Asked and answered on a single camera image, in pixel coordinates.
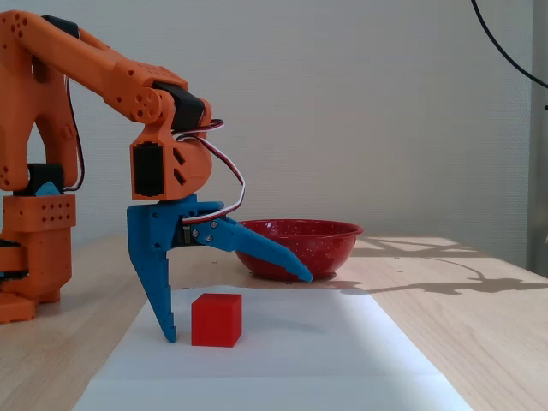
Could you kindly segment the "blue gripper body with servo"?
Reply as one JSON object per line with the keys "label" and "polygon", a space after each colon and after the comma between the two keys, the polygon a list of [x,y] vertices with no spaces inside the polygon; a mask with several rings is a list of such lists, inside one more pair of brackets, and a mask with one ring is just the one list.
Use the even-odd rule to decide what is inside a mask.
{"label": "blue gripper body with servo", "polygon": [[220,201],[198,201],[196,194],[181,200],[132,205],[128,208],[128,236],[140,240],[150,251],[198,246],[190,226],[182,221],[211,214],[223,207],[224,203]]}

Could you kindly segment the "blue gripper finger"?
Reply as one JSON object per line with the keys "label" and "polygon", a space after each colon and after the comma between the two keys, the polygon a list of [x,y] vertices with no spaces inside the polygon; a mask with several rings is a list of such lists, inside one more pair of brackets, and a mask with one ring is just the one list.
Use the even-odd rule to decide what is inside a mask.
{"label": "blue gripper finger", "polygon": [[297,276],[301,281],[311,282],[313,274],[285,246],[244,227],[230,218],[215,218],[210,221],[183,219],[190,236],[199,244],[225,252],[244,253],[256,259],[277,265]]}
{"label": "blue gripper finger", "polygon": [[167,254],[131,247],[129,257],[165,339],[174,343],[176,341],[176,326],[171,307]]}

